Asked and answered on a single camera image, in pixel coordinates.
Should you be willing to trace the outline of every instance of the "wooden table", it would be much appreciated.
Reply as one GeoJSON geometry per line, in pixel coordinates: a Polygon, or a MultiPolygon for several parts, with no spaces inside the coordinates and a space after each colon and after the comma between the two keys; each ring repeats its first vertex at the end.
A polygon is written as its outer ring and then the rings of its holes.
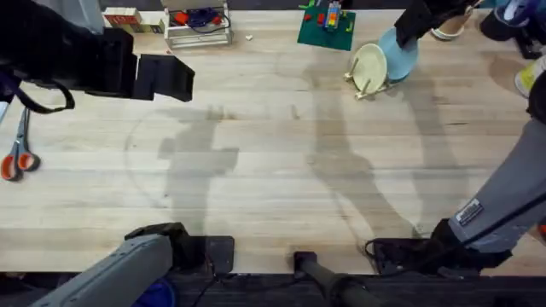
{"type": "MultiPolygon", "coordinates": [[[[358,12],[353,50],[401,11],[358,12]]],[[[514,43],[426,35],[411,76],[374,100],[343,81],[351,53],[296,44],[302,11],[234,12],[230,47],[177,51],[196,70],[182,103],[77,93],[74,111],[32,115],[39,171],[0,182],[0,271],[78,271],[134,228],[181,221],[194,235],[233,235],[236,272],[288,272],[313,250],[332,270],[373,273],[357,247],[427,236],[465,204],[528,120],[513,86],[514,43]],[[254,39],[244,37],[252,34],[254,39]]],[[[138,52],[164,54],[160,36],[138,52]]],[[[25,89],[42,103],[54,91],[25,89]]],[[[0,127],[15,137],[20,104],[0,127]]],[[[530,235],[495,275],[544,275],[530,235]]]]}

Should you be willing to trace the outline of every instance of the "black strap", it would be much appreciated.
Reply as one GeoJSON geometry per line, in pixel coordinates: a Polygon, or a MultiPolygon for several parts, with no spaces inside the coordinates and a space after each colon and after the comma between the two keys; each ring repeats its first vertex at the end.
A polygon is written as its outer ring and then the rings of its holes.
{"type": "Polygon", "coordinates": [[[65,87],[64,85],[54,80],[51,80],[49,82],[52,83],[57,89],[59,89],[61,93],[65,96],[66,103],[64,107],[48,108],[48,107],[42,106],[41,104],[38,104],[29,95],[27,95],[21,88],[19,88],[19,85],[16,82],[14,82],[5,73],[0,72],[0,83],[3,83],[5,86],[10,88],[12,92],[19,98],[20,102],[29,110],[36,113],[40,113],[40,114],[51,114],[51,113],[57,113],[66,109],[74,109],[76,103],[74,101],[74,97],[72,96],[72,93],[70,93],[70,90],[68,90],[67,87],[65,87]]]}

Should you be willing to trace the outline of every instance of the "green board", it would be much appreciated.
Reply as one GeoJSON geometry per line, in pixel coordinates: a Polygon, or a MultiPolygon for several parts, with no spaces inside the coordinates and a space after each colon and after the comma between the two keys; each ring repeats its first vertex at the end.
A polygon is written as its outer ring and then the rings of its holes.
{"type": "Polygon", "coordinates": [[[305,14],[311,15],[311,20],[301,21],[301,29],[299,30],[298,43],[320,46],[331,49],[351,51],[352,33],[354,32],[355,19],[357,15],[352,12],[347,12],[347,16],[340,17],[338,28],[333,32],[329,32],[323,26],[317,24],[317,18],[320,13],[324,14],[324,19],[328,8],[312,7],[305,10],[305,14]],[[347,32],[346,28],[352,22],[352,31],[347,32]]]}

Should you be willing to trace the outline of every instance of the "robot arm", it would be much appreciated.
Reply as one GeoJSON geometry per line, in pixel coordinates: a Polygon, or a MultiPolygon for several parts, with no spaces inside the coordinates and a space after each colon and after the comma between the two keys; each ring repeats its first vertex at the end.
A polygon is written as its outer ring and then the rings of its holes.
{"type": "MultiPolygon", "coordinates": [[[[73,14],[102,17],[100,11],[93,11],[98,10],[98,5],[63,10],[77,5],[73,0],[65,2],[65,6],[56,8],[67,14],[69,20],[78,19],[73,14]]],[[[138,59],[133,55],[133,37],[129,33],[115,28],[100,29],[100,22],[91,24],[89,27],[95,32],[76,26],[53,9],[31,0],[3,3],[0,98],[11,102],[15,93],[32,111],[47,113],[32,99],[17,94],[22,80],[62,89],[67,101],[68,90],[142,100],[153,100],[157,92],[181,101],[191,100],[195,73],[175,56],[141,55],[138,59]]]]}
{"type": "Polygon", "coordinates": [[[441,26],[451,17],[464,14],[479,0],[414,0],[394,26],[397,42],[403,48],[412,38],[421,38],[430,29],[441,26]]]}
{"type": "MultiPolygon", "coordinates": [[[[408,40],[420,38],[430,28],[440,26],[475,4],[474,0],[415,0],[395,24],[398,44],[404,46],[408,40]]],[[[531,120],[512,152],[460,211],[440,221],[431,239],[372,241],[372,256],[381,273],[389,275],[392,272],[386,268],[397,266],[435,275],[442,269],[479,273],[512,256],[511,250],[521,236],[546,216],[545,89],[546,73],[543,73],[529,97],[527,112],[531,120]],[[413,249],[400,244],[410,244],[413,249]],[[400,262],[400,254],[406,254],[406,260],[400,262]],[[416,265],[431,256],[434,261],[416,265]]]]}
{"type": "Polygon", "coordinates": [[[126,235],[110,255],[32,307],[132,306],[171,269],[194,272],[210,258],[215,264],[213,272],[229,273],[234,244],[229,236],[191,236],[181,223],[142,227],[126,235]]]}

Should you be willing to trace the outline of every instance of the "label sticker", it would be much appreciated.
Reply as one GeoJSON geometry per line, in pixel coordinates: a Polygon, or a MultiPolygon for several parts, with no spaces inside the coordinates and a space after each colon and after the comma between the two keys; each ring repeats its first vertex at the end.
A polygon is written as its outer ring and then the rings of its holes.
{"type": "Polygon", "coordinates": [[[479,203],[479,200],[473,199],[455,215],[455,219],[461,226],[464,226],[475,219],[483,210],[484,207],[479,203]]]}

